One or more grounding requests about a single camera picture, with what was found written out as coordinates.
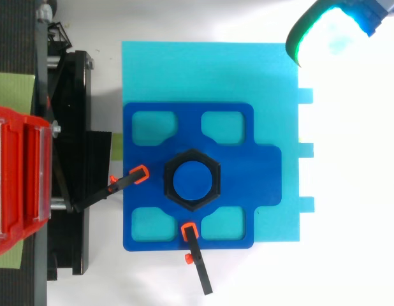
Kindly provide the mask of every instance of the orange clamp tip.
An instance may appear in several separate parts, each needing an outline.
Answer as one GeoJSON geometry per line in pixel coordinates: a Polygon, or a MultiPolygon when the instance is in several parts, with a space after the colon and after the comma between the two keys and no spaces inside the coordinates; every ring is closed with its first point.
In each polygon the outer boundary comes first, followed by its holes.
{"type": "Polygon", "coordinates": [[[196,224],[194,222],[187,222],[187,223],[183,224],[181,227],[183,239],[185,242],[187,242],[186,228],[189,228],[189,227],[192,227],[194,229],[194,234],[196,235],[196,238],[199,237],[196,224]]]}
{"type": "Polygon", "coordinates": [[[186,259],[186,263],[187,263],[188,265],[191,265],[192,263],[194,263],[194,259],[193,259],[193,257],[191,256],[190,253],[184,255],[184,258],[186,259]]]}
{"type": "Polygon", "coordinates": [[[110,178],[110,183],[111,184],[114,184],[114,183],[116,183],[118,181],[118,179],[115,177],[115,175],[111,175],[109,178],[110,178]]]}
{"type": "Polygon", "coordinates": [[[129,171],[129,174],[132,174],[133,172],[136,172],[140,169],[142,169],[145,172],[145,176],[142,177],[140,180],[137,180],[135,182],[136,185],[144,182],[145,180],[147,180],[150,177],[149,169],[147,169],[146,166],[143,164],[141,164],[140,166],[137,166],[136,168],[133,168],[131,171],[129,171]]]}

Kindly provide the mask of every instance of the glowing light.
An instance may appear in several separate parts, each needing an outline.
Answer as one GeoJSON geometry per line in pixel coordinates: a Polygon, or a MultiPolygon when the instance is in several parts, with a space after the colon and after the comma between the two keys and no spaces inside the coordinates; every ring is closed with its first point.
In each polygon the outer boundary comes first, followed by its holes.
{"type": "Polygon", "coordinates": [[[332,8],[321,15],[303,36],[296,58],[302,67],[330,62],[345,49],[367,37],[353,18],[340,8],[332,8]]]}

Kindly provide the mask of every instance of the screw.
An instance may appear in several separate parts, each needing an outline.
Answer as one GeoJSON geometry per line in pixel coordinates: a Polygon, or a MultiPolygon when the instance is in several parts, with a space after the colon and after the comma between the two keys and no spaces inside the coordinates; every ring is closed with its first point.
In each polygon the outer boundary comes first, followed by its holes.
{"type": "Polygon", "coordinates": [[[61,133],[61,127],[58,125],[58,122],[54,120],[54,122],[51,125],[51,130],[52,130],[52,136],[54,138],[58,137],[58,134],[61,133]]]}
{"type": "Polygon", "coordinates": [[[95,68],[95,61],[94,59],[87,59],[87,69],[93,70],[95,68]]]}
{"type": "Polygon", "coordinates": [[[40,22],[44,22],[46,24],[51,23],[52,21],[51,6],[47,3],[43,3],[36,11],[36,16],[37,16],[37,20],[40,22]]]}

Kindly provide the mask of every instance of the black clamp arm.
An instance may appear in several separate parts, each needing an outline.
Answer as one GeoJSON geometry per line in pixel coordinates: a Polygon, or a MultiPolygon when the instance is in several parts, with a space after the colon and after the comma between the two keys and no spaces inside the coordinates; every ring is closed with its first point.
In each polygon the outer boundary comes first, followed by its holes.
{"type": "Polygon", "coordinates": [[[75,211],[81,212],[86,208],[90,207],[91,205],[101,201],[102,199],[106,199],[111,194],[117,193],[118,191],[127,188],[127,186],[131,184],[140,184],[148,178],[149,171],[144,165],[132,169],[129,172],[129,175],[120,179],[116,179],[115,177],[111,176],[112,184],[90,195],[88,198],[82,200],[81,202],[74,204],[73,207],[75,211]]]}
{"type": "Polygon", "coordinates": [[[194,262],[197,268],[198,277],[200,278],[201,286],[203,287],[204,295],[212,293],[210,279],[208,277],[207,269],[204,265],[203,256],[201,255],[200,246],[198,245],[198,232],[194,223],[186,223],[182,226],[182,233],[184,240],[190,246],[190,254],[186,254],[186,262],[191,264],[194,262]]]}

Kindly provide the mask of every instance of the black hex nut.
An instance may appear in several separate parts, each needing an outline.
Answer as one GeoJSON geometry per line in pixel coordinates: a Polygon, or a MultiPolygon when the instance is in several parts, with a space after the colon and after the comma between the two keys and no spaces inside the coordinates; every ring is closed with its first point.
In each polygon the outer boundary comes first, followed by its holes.
{"type": "Polygon", "coordinates": [[[220,196],[221,193],[221,166],[212,159],[210,156],[201,153],[199,150],[190,149],[183,153],[178,154],[173,159],[169,160],[164,166],[164,195],[174,201],[175,203],[183,206],[184,208],[194,212],[204,205],[209,204],[220,196]],[[201,199],[198,200],[185,200],[179,196],[173,185],[173,177],[177,168],[188,162],[199,161],[203,163],[211,172],[212,186],[210,191],[201,199]]]}

